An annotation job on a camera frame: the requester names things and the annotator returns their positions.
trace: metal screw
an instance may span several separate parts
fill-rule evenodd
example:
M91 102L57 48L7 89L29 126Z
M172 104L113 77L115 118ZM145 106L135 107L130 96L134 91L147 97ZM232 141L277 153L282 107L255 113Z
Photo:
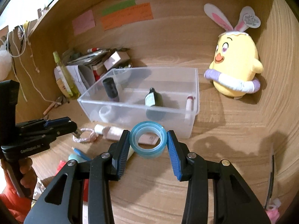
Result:
M222 165L229 166L231 163L228 160L222 160Z
M68 166L74 166L76 164L76 160L69 160Z
M194 152L189 152L189 153L188 153L188 157L189 157L189 158L196 158L196 153L194 153Z
M109 152L104 152L104 153L102 153L101 157L102 158L108 158L108 157L110 157L110 153Z

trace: hand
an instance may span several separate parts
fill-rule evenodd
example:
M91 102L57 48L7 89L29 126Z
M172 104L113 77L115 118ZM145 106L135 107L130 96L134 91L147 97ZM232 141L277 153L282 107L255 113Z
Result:
M24 175L20 183L25 188L30 188L31 192L33 193L37 182L37 176L35 174L34 169L32 168L32 159L29 157L20 159L19 164L20 164L20 172ZM5 175L8 176L4 159L1 159L1 167L4 170Z

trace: purple and white ring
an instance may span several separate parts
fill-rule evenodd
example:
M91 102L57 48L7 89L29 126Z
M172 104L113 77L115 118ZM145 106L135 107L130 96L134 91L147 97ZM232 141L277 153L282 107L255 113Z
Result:
M243 81L221 73L215 69L206 70L204 77L206 79L216 81L231 90L243 93L256 93L261 87L261 83L256 77L254 77L252 81Z

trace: marker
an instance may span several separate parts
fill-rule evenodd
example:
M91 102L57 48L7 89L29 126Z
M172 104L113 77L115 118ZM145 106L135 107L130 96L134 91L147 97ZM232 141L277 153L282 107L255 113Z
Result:
M91 161L92 159L89 158L88 156L86 156L82 151L80 151L77 148L72 147L72 149L74 150L74 153L78 154L81 158L83 158L86 161Z
M96 52L98 50L100 50L101 48L91 48L91 49L88 49L87 50L87 53L90 53L90 52Z

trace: orange beak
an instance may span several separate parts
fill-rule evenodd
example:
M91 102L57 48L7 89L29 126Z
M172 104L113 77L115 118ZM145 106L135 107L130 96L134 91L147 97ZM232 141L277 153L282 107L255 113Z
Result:
M223 60L224 60L224 56L221 56L220 53L218 53L218 55L215 57L215 63L219 64L223 62Z

